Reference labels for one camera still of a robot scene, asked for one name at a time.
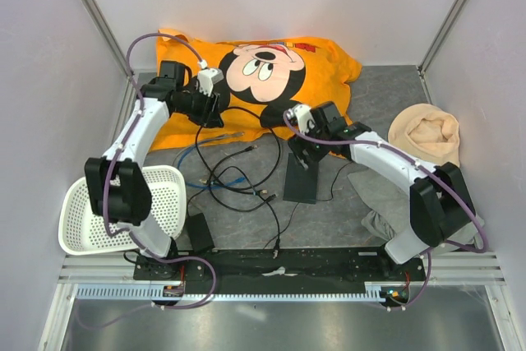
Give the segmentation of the black network switch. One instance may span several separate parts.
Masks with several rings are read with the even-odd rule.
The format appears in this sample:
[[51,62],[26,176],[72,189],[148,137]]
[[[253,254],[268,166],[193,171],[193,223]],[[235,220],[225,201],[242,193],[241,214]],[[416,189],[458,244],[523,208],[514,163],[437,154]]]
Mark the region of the black network switch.
[[316,204],[319,164],[304,169],[292,153],[288,154],[288,162],[284,181],[284,201],[304,204]]

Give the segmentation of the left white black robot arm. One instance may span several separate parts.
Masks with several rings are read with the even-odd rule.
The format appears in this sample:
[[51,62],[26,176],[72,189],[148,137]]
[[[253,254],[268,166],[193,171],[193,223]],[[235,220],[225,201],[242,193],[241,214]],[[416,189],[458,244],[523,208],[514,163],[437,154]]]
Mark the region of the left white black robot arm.
[[106,234],[128,233],[161,279],[180,271],[175,242],[152,214],[152,194],[143,163],[159,130],[170,117],[182,114],[200,127],[222,127],[220,94],[224,78],[218,68],[203,67],[196,75],[180,62],[163,61],[159,74],[136,89],[136,102],[117,140],[99,158],[85,162],[85,180],[94,214],[102,217]]

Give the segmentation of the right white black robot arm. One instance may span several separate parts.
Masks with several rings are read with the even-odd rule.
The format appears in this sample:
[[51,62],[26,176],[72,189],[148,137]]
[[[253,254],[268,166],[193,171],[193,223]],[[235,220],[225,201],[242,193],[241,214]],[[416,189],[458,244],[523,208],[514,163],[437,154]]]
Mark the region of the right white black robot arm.
[[382,278],[397,279],[407,261],[452,244],[452,236],[468,225],[481,233],[457,165],[433,164],[394,147],[363,123],[347,123],[332,102],[315,108],[296,104],[284,111],[283,120],[293,132],[288,146],[303,168],[332,153],[375,171],[407,196],[408,224],[383,246],[385,254],[376,259]]

